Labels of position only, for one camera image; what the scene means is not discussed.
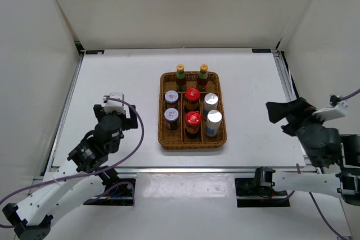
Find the yellow-cap sauce bottle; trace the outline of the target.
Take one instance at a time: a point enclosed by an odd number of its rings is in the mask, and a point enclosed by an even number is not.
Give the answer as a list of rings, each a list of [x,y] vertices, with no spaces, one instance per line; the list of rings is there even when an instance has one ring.
[[[176,71],[176,78],[175,78],[175,83],[177,86],[177,91],[178,92],[185,92],[186,91],[186,73],[185,73],[185,67],[183,64],[178,64],[177,65],[177,71]]]
[[[199,91],[204,92],[206,91],[207,83],[208,83],[208,65],[202,64],[200,66],[200,71],[197,76],[196,88]]]

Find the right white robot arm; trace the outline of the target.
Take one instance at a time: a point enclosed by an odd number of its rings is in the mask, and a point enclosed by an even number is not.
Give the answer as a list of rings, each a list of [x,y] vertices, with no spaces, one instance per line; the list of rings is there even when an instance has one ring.
[[[301,191],[341,198],[345,203],[359,205],[359,135],[342,135],[327,128],[326,121],[345,117],[348,104],[341,96],[332,95],[328,108],[316,109],[303,98],[287,103],[267,102],[270,122],[287,120],[282,131],[297,137],[314,167],[337,165],[335,174],[296,174],[268,167],[255,170],[253,190],[265,195],[269,191]]]

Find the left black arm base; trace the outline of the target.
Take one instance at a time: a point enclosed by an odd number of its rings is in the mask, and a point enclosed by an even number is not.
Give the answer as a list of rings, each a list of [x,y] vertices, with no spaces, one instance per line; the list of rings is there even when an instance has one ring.
[[[125,184],[113,188],[109,193],[103,195],[97,200],[91,198],[85,201],[83,205],[87,206],[134,206],[134,191],[136,187],[136,178],[120,178],[120,182]]]

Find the silver-cap white bottle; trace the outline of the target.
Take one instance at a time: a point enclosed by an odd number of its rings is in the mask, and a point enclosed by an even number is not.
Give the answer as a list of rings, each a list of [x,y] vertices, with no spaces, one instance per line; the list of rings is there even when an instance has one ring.
[[[219,98],[215,93],[208,93],[204,97],[203,115],[207,116],[209,111],[216,110],[218,107]]]
[[[215,137],[222,123],[222,114],[218,110],[211,110],[207,114],[205,135],[209,138]]]

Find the red-lid sauce jar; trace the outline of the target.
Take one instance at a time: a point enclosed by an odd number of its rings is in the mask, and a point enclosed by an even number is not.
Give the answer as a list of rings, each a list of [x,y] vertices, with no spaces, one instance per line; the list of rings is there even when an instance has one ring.
[[[199,110],[200,91],[198,89],[188,88],[184,93],[184,97],[184,109],[186,112]]]
[[[189,111],[185,116],[185,133],[189,138],[200,134],[202,117],[198,111]]]

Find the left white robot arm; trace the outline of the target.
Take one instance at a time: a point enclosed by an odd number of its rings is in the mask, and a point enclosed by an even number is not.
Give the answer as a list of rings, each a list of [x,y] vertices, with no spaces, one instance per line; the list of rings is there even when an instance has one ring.
[[[119,149],[125,130],[143,128],[143,122],[134,105],[128,106],[130,117],[116,107],[106,112],[94,105],[98,123],[69,153],[66,161],[52,179],[35,184],[26,199],[8,203],[2,209],[18,239],[45,239],[51,228],[68,212],[85,202],[93,203],[102,197],[115,198],[123,192],[118,188],[134,184],[118,177],[115,166],[106,166],[109,154]]]

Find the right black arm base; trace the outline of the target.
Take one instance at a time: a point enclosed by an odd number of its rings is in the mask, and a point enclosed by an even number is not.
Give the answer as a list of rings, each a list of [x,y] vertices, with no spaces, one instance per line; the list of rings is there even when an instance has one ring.
[[[238,208],[290,207],[286,191],[255,187],[252,178],[235,178],[235,191]]]

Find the grey-lid spice jar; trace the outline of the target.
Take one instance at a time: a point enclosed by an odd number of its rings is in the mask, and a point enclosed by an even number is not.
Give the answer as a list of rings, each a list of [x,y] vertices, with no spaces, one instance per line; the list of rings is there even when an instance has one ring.
[[[179,95],[178,92],[175,90],[169,90],[164,94],[164,100],[166,109],[168,108],[177,108],[178,107],[178,100]]]
[[[179,112],[176,108],[168,108],[164,112],[166,127],[169,130],[176,130],[178,128]]]

